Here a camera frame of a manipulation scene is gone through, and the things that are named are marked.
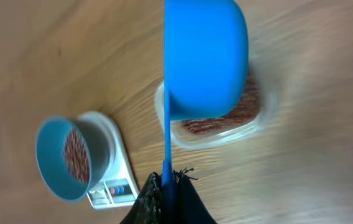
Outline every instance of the brown food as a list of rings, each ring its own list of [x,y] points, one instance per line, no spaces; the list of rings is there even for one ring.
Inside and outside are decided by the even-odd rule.
[[[67,172],[84,184],[89,182],[89,161],[84,142],[73,128],[66,136],[63,158]]]
[[[254,75],[248,72],[243,93],[228,114],[219,118],[184,120],[181,123],[192,134],[206,134],[223,128],[247,124],[258,115],[259,111],[259,89]]]

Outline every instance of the bowl of beans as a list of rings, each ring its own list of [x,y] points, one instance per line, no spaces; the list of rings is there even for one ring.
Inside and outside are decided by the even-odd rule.
[[[41,125],[35,152],[48,188],[69,202],[81,200],[109,164],[109,146],[103,134],[88,123],[61,116]]]
[[[171,140],[185,149],[204,149],[258,133],[276,112],[278,93],[275,90],[272,82],[249,68],[239,101],[228,114],[217,118],[172,121]],[[164,128],[163,92],[161,83],[155,94],[155,108]]]

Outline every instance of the white container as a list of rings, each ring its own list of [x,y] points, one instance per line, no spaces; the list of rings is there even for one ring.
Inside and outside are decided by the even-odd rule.
[[[261,108],[258,115],[249,123],[230,128],[211,131],[207,134],[191,134],[180,121],[171,122],[171,140],[177,146],[185,149],[205,149],[220,146],[232,141],[247,138],[257,133],[273,118],[278,107],[278,93],[271,83],[255,76],[260,92]],[[155,95],[155,107],[158,119],[164,130],[164,83],[161,83]]]

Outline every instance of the wood grain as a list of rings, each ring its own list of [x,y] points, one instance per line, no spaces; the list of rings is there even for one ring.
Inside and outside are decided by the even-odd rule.
[[[262,133],[215,149],[173,148],[219,223],[353,223],[353,1],[238,0],[250,64],[274,83]],[[0,223],[118,223],[53,196],[35,134],[52,114],[100,110],[118,123],[136,179],[161,171],[154,93],[163,2],[0,0]]]

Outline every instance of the kitchen scale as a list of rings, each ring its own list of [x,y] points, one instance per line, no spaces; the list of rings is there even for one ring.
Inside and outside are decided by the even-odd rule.
[[[78,120],[102,131],[110,150],[108,168],[98,184],[87,193],[92,207],[105,209],[133,205],[139,191],[116,123],[96,111],[83,113]]]

